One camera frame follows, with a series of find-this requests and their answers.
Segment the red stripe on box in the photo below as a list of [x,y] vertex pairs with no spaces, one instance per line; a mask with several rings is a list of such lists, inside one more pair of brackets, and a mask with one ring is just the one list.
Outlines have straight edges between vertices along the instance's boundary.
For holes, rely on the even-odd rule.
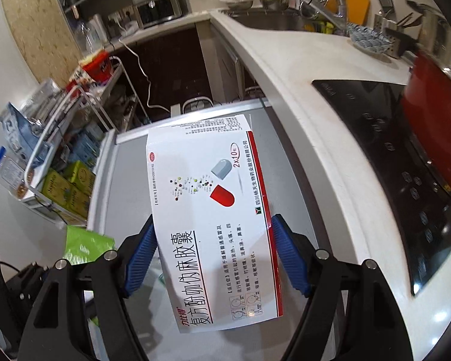
[[254,158],[254,164],[256,167],[257,179],[259,181],[259,187],[262,194],[262,203],[264,206],[265,222],[267,225],[267,238],[269,240],[269,251],[271,254],[272,271],[274,273],[274,287],[275,287],[275,299],[277,301],[277,313],[278,316],[282,316],[282,295],[281,295],[281,282],[279,280],[279,267],[278,267],[278,254],[275,250],[274,232],[272,230],[271,212],[269,211],[269,203],[267,201],[267,195],[265,193],[264,178],[262,177],[261,165],[259,164],[259,155],[257,153],[257,147],[254,141],[254,135],[251,131],[247,132],[249,138],[250,150]]

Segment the beige patterned wall panel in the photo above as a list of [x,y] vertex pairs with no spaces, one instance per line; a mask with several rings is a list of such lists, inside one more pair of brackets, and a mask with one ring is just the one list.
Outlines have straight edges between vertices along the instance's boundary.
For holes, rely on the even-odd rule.
[[64,86],[81,58],[57,0],[2,0],[23,58],[40,82]]

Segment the kitchen sink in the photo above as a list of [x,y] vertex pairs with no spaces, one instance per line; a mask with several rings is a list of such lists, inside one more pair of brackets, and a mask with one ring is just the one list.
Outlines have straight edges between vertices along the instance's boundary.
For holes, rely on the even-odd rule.
[[241,11],[225,10],[222,13],[248,28],[257,30],[321,32],[322,28],[321,22],[308,20],[295,9],[289,8],[279,12],[251,8]]

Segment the faucet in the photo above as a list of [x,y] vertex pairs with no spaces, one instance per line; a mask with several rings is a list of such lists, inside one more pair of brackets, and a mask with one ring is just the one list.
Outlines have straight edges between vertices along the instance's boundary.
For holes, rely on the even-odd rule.
[[342,33],[346,30],[347,24],[347,5],[346,0],[336,0],[338,3],[338,12],[333,13],[324,5],[316,0],[301,0],[299,12],[302,14],[302,5],[308,4],[312,9],[322,14],[327,20],[334,24]]

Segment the yellow box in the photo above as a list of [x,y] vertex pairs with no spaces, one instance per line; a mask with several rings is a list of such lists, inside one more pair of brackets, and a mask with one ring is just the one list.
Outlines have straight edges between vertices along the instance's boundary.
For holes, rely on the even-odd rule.
[[88,196],[92,195],[92,189],[94,188],[95,174],[90,171],[87,166],[77,160],[72,164],[69,164],[64,172],[64,177]]
[[42,194],[60,206],[65,207],[71,193],[72,185],[62,178],[57,171],[49,169],[45,177]]
[[67,203],[67,209],[83,218],[88,216],[88,207],[90,206],[90,198],[75,186],[72,186],[70,199]]

